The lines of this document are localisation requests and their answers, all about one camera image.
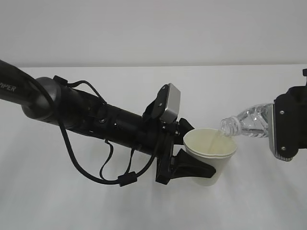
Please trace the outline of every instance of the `white paper cup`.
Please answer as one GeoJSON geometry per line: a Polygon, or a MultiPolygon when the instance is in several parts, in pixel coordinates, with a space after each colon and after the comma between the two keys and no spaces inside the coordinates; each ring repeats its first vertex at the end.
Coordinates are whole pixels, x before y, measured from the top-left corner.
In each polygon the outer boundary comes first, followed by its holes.
{"type": "Polygon", "coordinates": [[[210,186],[216,183],[226,163],[237,149],[237,145],[232,138],[225,137],[224,135],[215,138],[218,132],[220,131],[212,128],[193,129],[183,138],[187,154],[216,169],[216,173],[212,178],[193,178],[195,182],[204,186],[210,186]]]}

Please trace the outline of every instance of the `white table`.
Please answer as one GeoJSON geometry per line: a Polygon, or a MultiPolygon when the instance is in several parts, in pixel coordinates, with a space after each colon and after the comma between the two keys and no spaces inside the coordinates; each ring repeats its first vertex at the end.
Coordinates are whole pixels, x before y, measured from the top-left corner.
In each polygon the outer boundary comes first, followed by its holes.
{"type": "MultiPolygon", "coordinates": [[[[160,87],[181,90],[180,117],[195,127],[218,128],[224,117],[272,102],[304,85],[307,65],[25,68],[35,78],[57,74],[88,80],[108,103],[142,114],[160,87]]],[[[307,154],[291,162],[274,158],[267,139],[237,137],[238,151],[216,185],[189,178],[165,186],[154,181],[155,163],[137,183],[120,188],[80,175],[59,128],[26,118],[18,105],[0,101],[0,229],[3,230],[305,230],[307,154]]],[[[82,166],[97,175],[108,153],[102,140],[69,133],[82,166]]],[[[105,168],[115,179],[129,149],[115,145],[105,168]]],[[[132,168],[149,156],[136,153],[132,168]]]]}

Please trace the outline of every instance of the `white wall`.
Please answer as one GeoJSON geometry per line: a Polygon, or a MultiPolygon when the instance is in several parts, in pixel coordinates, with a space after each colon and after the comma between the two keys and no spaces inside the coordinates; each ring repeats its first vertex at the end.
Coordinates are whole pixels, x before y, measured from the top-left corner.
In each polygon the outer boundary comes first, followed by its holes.
{"type": "Polygon", "coordinates": [[[303,64],[306,0],[2,0],[20,67],[303,64]]]}

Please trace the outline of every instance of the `plastic water bottle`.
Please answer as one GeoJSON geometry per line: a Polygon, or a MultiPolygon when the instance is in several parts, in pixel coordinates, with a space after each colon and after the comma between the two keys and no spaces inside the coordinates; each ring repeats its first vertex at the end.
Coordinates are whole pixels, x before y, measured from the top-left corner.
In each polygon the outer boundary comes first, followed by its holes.
{"type": "Polygon", "coordinates": [[[221,132],[225,136],[245,135],[252,138],[266,138],[268,134],[268,110],[271,103],[252,106],[238,116],[221,121],[221,132]]]}

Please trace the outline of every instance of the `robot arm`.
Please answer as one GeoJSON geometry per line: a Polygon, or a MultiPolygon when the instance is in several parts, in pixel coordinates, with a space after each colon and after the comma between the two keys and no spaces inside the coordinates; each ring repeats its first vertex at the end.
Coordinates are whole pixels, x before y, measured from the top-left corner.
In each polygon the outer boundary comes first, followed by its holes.
{"type": "Polygon", "coordinates": [[[307,148],[307,85],[295,86],[279,95],[269,111],[269,141],[274,156],[290,161],[307,148]]]}
{"type": "Polygon", "coordinates": [[[137,181],[157,158],[156,181],[167,184],[171,179],[196,176],[211,178],[215,168],[196,160],[181,149],[173,156],[173,145],[183,145],[184,135],[193,129],[185,119],[177,122],[180,91],[173,85],[164,85],[156,99],[142,116],[109,105],[86,81],[68,83],[54,79],[34,80],[18,68],[0,60],[0,99],[20,104],[25,115],[60,127],[64,141],[76,169],[88,179],[101,184],[124,186],[137,181]],[[81,83],[88,84],[97,96],[74,89],[81,83]],[[117,180],[109,181],[90,175],[77,162],[66,130],[105,139],[151,155],[138,173],[127,171],[117,180]]]}

